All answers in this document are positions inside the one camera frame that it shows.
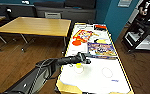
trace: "floor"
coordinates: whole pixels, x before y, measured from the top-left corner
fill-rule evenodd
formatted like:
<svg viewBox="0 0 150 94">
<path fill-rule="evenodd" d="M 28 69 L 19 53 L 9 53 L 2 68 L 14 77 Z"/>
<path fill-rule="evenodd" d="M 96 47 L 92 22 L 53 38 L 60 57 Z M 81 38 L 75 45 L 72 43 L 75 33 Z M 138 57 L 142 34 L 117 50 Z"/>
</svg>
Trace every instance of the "floor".
<svg viewBox="0 0 150 94">
<path fill-rule="evenodd" d="M 150 94 L 150 53 L 127 53 L 127 48 L 122 43 L 122 37 L 126 30 L 127 28 L 122 30 L 115 42 L 117 52 L 135 94 Z M 6 40 L 15 37 L 17 41 L 10 42 L 0 52 L 0 92 L 5 91 L 27 74 L 38 61 L 62 57 L 63 39 L 60 37 L 34 36 L 35 42 L 30 44 L 23 53 L 21 48 L 24 41 L 19 35 L 1 35 Z M 39 94 L 56 94 L 54 92 L 56 80 L 48 81 Z"/>
<path fill-rule="evenodd" d="M 127 28 L 122 30 L 115 47 L 135 94 L 150 94 L 150 53 L 128 53 L 122 42 L 126 30 Z"/>
<path fill-rule="evenodd" d="M 11 40 L 15 36 L 17 41 L 10 42 L 0 52 L 0 93 L 32 70 L 37 62 L 62 57 L 61 51 L 64 45 L 62 37 L 33 36 L 35 41 L 25 49 L 24 53 L 21 51 L 24 41 L 19 35 L 1 35 L 6 40 Z M 48 81 L 39 94 L 55 94 L 56 80 Z"/>
</svg>

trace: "wall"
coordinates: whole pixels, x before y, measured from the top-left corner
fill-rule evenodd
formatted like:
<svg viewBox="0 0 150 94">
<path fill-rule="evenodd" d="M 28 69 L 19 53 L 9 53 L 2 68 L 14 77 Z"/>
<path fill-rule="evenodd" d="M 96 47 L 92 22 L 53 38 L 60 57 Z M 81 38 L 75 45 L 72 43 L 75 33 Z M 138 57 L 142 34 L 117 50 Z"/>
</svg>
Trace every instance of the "wall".
<svg viewBox="0 0 150 94">
<path fill-rule="evenodd" d="M 97 1 L 100 2 L 100 3 L 97 3 L 98 8 L 99 7 L 104 8 L 105 6 L 107 6 L 104 4 L 104 2 L 107 2 L 108 0 L 107 1 L 103 0 L 102 2 L 101 0 L 97 0 Z M 109 2 L 110 4 L 108 4 L 109 7 L 107 11 L 105 11 L 104 9 L 100 11 L 106 16 L 105 17 L 102 16 L 104 18 L 101 18 L 101 16 L 97 15 L 97 18 L 96 18 L 96 21 L 98 23 L 105 23 L 107 25 L 109 32 L 112 34 L 112 40 L 114 42 L 116 41 L 123 27 L 127 23 L 130 15 L 132 14 L 132 11 L 136 7 L 136 4 L 138 3 L 139 0 L 132 0 L 128 8 L 118 7 L 119 1 L 120 0 L 111 0 L 111 2 Z"/>
<path fill-rule="evenodd" d="M 0 3 L 5 4 L 22 4 L 22 0 L 0 0 Z M 33 5 L 34 2 L 40 2 L 40 1 L 65 1 L 65 0 L 28 0 L 31 5 Z"/>
<path fill-rule="evenodd" d="M 105 17 L 107 15 L 111 0 L 97 0 L 96 3 L 96 22 L 104 23 Z"/>
</svg>

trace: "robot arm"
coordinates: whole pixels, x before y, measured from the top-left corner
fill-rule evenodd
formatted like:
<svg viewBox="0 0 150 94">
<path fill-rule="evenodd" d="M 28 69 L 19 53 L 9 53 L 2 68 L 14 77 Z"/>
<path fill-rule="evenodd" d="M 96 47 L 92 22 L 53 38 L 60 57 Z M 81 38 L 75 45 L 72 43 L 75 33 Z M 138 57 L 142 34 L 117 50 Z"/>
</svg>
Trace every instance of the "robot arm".
<svg viewBox="0 0 150 94">
<path fill-rule="evenodd" d="M 90 56 L 90 54 L 79 52 L 76 56 L 40 61 L 36 63 L 35 68 L 28 74 L 0 94 L 37 94 L 61 65 L 76 63 L 90 64 L 90 60 L 86 59 L 87 56 Z"/>
</svg>

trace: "black cable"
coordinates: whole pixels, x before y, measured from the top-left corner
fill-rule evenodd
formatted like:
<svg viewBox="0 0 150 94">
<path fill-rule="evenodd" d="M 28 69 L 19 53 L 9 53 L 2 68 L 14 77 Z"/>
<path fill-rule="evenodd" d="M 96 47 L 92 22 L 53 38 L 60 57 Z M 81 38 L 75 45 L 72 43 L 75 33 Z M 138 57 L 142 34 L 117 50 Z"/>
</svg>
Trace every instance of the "black cable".
<svg viewBox="0 0 150 94">
<path fill-rule="evenodd" d="M 29 91 L 28 91 L 28 94 L 32 94 L 32 91 L 33 91 L 33 88 L 34 88 L 34 86 L 35 86 L 35 83 L 36 83 L 36 81 L 37 81 L 37 79 L 38 79 L 38 75 L 39 75 L 39 73 L 40 73 L 40 70 L 42 69 L 43 64 L 46 63 L 47 60 L 49 60 L 49 59 L 44 60 L 44 61 L 42 62 L 42 64 L 41 64 L 41 66 L 39 67 L 39 70 L 38 70 L 38 72 L 37 72 L 37 74 L 36 74 L 36 77 L 35 77 L 35 79 L 34 79 L 32 85 L 31 85 L 31 87 L 30 87 L 30 89 L 29 89 Z"/>
</svg>

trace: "white table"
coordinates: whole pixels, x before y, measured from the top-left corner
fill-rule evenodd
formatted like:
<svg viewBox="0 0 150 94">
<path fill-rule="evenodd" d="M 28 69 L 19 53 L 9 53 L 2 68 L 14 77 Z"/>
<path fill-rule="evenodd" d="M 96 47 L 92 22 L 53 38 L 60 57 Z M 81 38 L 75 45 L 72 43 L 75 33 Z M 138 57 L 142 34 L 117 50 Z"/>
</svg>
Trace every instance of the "white table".
<svg viewBox="0 0 150 94">
<path fill-rule="evenodd" d="M 72 33 L 72 37 L 80 30 L 84 29 L 92 31 L 99 36 L 91 36 L 88 42 L 94 42 L 95 39 L 104 39 L 107 44 L 113 44 L 109 37 L 108 30 L 94 30 L 93 25 L 76 24 Z M 72 45 L 75 39 L 71 38 L 67 49 L 66 56 L 72 56 L 77 52 L 87 53 L 87 43 L 80 46 Z M 60 92 L 78 93 L 82 92 L 108 94 L 115 92 L 134 94 L 132 87 L 127 79 L 127 75 L 123 69 L 120 59 L 108 60 L 89 58 L 91 64 L 82 64 L 83 72 L 77 73 L 75 65 L 73 67 L 64 65 L 61 75 L 57 81 L 57 87 Z"/>
</svg>

